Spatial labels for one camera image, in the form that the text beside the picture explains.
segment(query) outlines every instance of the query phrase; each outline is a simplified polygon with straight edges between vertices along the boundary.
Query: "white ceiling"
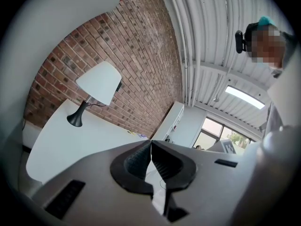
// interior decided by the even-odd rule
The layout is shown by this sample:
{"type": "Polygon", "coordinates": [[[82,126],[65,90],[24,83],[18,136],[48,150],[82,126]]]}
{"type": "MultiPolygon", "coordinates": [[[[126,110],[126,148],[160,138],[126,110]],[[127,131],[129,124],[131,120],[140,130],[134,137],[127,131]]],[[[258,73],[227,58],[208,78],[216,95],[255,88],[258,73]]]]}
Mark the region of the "white ceiling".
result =
{"type": "MultiPolygon", "coordinates": [[[[187,1],[183,0],[189,17],[190,30],[192,20],[187,1]]],[[[270,98],[266,90],[274,78],[267,66],[258,65],[243,52],[238,54],[235,46],[235,32],[243,33],[249,23],[257,22],[261,16],[269,16],[280,30],[293,33],[291,27],[272,0],[195,0],[201,21],[201,74],[197,91],[196,106],[209,105],[220,112],[230,115],[235,121],[239,119],[246,127],[258,130],[267,119],[270,98]],[[251,104],[225,92],[227,85],[238,88],[262,101],[266,106],[261,110],[251,104]],[[218,95],[219,102],[213,98],[218,95]]],[[[178,46],[184,59],[179,25],[174,9],[169,9],[173,21],[178,46]]],[[[194,79],[195,46],[193,44],[194,79]]]]}

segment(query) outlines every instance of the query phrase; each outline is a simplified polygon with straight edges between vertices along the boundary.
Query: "white cabinet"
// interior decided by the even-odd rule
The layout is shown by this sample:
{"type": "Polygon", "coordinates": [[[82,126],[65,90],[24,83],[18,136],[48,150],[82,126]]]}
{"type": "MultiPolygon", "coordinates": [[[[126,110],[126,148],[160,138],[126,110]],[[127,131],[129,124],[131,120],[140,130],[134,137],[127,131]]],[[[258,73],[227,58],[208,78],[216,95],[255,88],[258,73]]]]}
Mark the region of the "white cabinet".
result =
{"type": "Polygon", "coordinates": [[[158,128],[152,140],[164,141],[167,136],[172,137],[173,131],[176,130],[178,123],[180,122],[184,113],[184,104],[180,102],[175,102],[169,113],[163,120],[161,126],[158,128]]]}

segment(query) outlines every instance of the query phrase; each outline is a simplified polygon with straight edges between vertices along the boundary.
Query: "black lamp base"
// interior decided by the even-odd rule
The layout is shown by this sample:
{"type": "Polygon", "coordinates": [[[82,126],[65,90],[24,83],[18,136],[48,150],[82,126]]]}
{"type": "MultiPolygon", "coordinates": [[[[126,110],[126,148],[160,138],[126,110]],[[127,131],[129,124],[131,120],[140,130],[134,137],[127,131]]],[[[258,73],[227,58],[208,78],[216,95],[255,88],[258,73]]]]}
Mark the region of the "black lamp base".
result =
{"type": "Polygon", "coordinates": [[[81,127],[83,125],[83,123],[81,121],[81,116],[82,116],[85,108],[88,105],[89,105],[88,102],[83,101],[75,113],[73,113],[72,115],[67,116],[67,121],[72,126],[81,127]]]}

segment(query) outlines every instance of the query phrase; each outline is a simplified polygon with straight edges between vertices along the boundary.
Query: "ceiling beam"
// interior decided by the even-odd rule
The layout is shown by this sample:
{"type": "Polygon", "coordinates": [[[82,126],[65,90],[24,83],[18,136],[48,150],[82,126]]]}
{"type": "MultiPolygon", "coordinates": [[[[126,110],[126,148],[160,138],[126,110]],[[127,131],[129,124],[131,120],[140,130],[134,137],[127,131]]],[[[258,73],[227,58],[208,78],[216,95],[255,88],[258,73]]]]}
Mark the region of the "ceiling beam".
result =
{"type": "Polygon", "coordinates": [[[215,109],[211,106],[208,106],[208,105],[203,104],[198,101],[195,103],[195,106],[200,109],[206,110],[208,113],[211,113],[211,114],[217,116],[218,118],[222,119],[223,121],[229,122],[229,124],[235,124],[238,129],[237,130],[238,132],[240,131],[242,134],[243,134],[243,132],[248,132],[248,135],[247,135],[247,133],[245,133],[245,136],[249,136],[250,138],[252,138],[254,140],[261,140],[261,138],[262,138],[262,133],[260,131],[258,131],[257,129],[248,125],[247,123],[235,118],[234,116],[231,116],[225,112],[222,112],[218,109],[215,109]]]}
{"type": "MultiPolygon", "coordinates": [[[[228,68],[226,67],[220,65],[214,65],[212,63],[207,63],[207,62],[201,62],[201,68],[207,71],[212,71],[214,73],[219,73],[221,75],[226,75],[228,71],[228,68]]],[[[246,74],[231,69],[228,74],[228,77],[247,83],[250,86],[256,87],[261,93],[267,93],[268,87],[266,85],[251,78],[250,76],[247,76],[246,74]]]]}

